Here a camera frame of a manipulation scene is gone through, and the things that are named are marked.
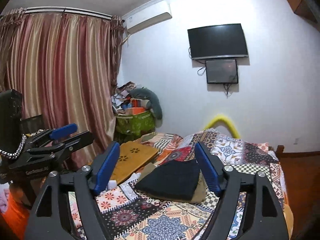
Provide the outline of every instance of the black and white braided cable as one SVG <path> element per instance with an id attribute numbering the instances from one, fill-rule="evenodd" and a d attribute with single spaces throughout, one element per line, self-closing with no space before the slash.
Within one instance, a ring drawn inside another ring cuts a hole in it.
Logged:
<path id="1" fill-rule="evenodd" d="M 8 159 L 16 159 L 16 158 L 18 158 L 20 153 L 23 150 L 24 143 L 26 142 L 26 139 L 27 139 L 27 137 L 24 134 L 22 134 L 22 138 L 21 138 L 19 147 L 18 147 L 18 149 L 16 150 L 15 153 L 8 153 L 8 152 L 5 152 L 5 151 L 0 149 L 0 155 L 2 155 L 3 157 L 6 157 Z"/>

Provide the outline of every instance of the curtain rod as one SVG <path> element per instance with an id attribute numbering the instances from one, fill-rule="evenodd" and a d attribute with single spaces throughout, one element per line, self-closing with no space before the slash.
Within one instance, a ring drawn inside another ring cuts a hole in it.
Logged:
<path id="1" fill-rule="evenodd" d="M 80 15 L 88 15 L 93 17 L 98 17 L 106 20 L 111 20 L 112 15 L 84 10 L 79 8 L 72 8 L 72 7 L 61 7 L 61 6 L 40 6 L 40 7 L 28 7 L 25 8 L 25 14 L 31 13 L 43 13 L 43 12 L 64 12 L 64 13 L 73 13 L 73 14 L 80 14 Z"/>

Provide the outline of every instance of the television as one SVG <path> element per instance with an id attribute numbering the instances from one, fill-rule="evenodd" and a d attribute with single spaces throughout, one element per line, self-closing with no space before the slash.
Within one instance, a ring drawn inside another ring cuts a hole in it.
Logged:
<path id="1" fill-rule="evenodd" d="M 205 61 L 208 84 L 237 84 L 238 68 L 235 58 L 209 59 Z"/>
<path id="2" fill-rule="evenodd" d="M 240 23 L 189 29 L 188 36 L 192 59 L 248 57 Z"/>

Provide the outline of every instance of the blue gripper pad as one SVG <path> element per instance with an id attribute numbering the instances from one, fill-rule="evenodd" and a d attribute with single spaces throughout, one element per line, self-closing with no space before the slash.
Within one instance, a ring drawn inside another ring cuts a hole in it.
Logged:
<path id="1" fill-rule="evenodd" d="M 52 140 L 58 140 L 60 138 L 66 137 L 70 134 L 75 133 L 78 130 L 78 127 L 75 123 L 68 124 L 66 126 L 55 129 L 50 134 Z"/>
<path id="2" fill-rule="evenodd" d="M 116 166 L 120 156 L 120 145 L 112 142 L 103 154 L 98 155 L 91 165 L 92 177 L 89 182 L 89 188 L 95 196 L 106 190 L 109 179 Z"/>
<path id="3" fill-rule="evenodd" d="M 216 196 L 220 196 L 222 194 L 222 189 L 219 184 L 218 173 L 212 166 L 209 158 L 207 157 L 207 154 L 198 142 L 195 145 L 195 157 L 209 190 L 214 192 Z"/>

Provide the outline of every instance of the bolt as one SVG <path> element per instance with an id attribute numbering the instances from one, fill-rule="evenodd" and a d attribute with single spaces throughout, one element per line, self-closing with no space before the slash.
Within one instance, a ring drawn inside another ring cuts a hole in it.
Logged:
<path id="1" fill-rule="evenodd" d="M 263 171 L 258 171 L 258 176 L 263 178 L 266 174 Z"/>
<path id="2" fill-rule="evenodd" d="M 57 171 L 51 171 L 50 173 L 49 173 L 49 177 L 55 177 L 55 176 L 57 176 L 58 175 L 58 172 Z"/>
<path id="3" fill-rule="evenodd" d="M 82 166 L 81 168 L 82 171 L 89 171 L 90 169 L 91 167 L 89 165 Z"/>
<path id="4" fill-rule="evenodd" d="M 225 169 L 226 171 L 233 171 L 233 167 L 230 166 L 230 165 L 224 166 L 224 169 Z"/>

